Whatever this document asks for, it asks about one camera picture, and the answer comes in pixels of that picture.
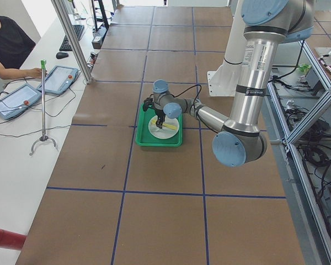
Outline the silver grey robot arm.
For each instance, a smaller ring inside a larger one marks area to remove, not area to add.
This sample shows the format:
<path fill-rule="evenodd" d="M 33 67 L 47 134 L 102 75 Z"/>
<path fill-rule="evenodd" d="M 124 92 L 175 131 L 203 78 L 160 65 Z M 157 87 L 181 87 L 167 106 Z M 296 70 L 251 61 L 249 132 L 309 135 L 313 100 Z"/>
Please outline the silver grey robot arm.
<path fill-rule="evenodd" d="M 277 47 L 307 39 L 313 29 L 314 1 L 244 1 L 241 18 L 246 45 L 229 117 L 203 105 L 197 98 L 172 95 L 168 83 L 153 84 L 152 106 L 162 127 L 165 118 L 188 113 L 217 131 L 212 150 L 225 166 L 237 167 L 265 154 L 267 143 L 258 127 L 258 117 Z"/>

